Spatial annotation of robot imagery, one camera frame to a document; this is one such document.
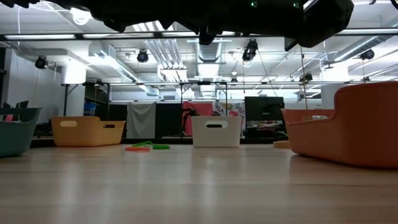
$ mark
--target computer monitor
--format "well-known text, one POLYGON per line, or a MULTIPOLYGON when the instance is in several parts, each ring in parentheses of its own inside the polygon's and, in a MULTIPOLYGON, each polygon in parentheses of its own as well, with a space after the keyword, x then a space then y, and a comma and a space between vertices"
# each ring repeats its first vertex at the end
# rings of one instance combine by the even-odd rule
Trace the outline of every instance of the computer monitor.
POLYGON ((22 102, 17 103, 16 108, 27 108, 28 104, 29 104, 29 100, 22 101, 22 102))
POLYGON ((283 97, 247 96, 244 98, 246 121, 283 121, 280 109, 285 108, 283 97))

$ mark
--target teal storage bin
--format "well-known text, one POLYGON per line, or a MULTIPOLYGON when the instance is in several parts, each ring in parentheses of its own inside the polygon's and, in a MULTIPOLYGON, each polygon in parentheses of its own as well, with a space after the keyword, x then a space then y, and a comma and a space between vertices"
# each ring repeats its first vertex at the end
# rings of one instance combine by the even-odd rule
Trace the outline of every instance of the teal storage bin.
POLYGON ((0 121, 0 157, 20 156, 30 148, 41 108, 0 108, 20 121, 0 121))

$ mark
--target wooden floor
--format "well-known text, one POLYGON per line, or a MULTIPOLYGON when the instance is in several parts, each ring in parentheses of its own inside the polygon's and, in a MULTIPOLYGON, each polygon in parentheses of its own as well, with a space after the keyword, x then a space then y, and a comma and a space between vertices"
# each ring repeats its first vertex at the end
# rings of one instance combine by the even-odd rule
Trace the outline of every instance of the wooden floor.
POLYGON ((0 159, 0 223, 398 223, 398 171, 270 146, 32 149, 0 159))

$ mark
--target orange toy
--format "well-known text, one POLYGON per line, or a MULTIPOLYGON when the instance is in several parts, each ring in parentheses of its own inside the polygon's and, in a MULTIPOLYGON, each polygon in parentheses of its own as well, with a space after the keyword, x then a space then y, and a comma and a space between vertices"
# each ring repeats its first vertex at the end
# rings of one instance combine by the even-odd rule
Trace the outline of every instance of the orange toy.
POLYGON ((398 168, 398 82, 347 86, 335 110, 283 110, 292 150, 353 166, 398 168), (313 119, 325 115, 327 119, 313 119))
POLYGON ((129 152, 150 152, 150 147, 129 146, 129 147, 126 147, 125 150, 129 151, 129 152))

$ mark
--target green toy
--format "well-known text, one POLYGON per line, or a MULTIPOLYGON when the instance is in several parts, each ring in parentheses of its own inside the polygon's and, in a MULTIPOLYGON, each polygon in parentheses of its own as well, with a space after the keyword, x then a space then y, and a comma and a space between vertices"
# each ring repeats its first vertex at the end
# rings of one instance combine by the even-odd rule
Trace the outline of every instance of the green toy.
POLYGON ((152 147, 153 150, 165 150, 165 149, 170 149, 170 146, 168 145, 158 145, 158 144, 153 144, 151 141, 146 141, 146 142, 141 142, 137 144, 133 144, 133 147, 152 147))

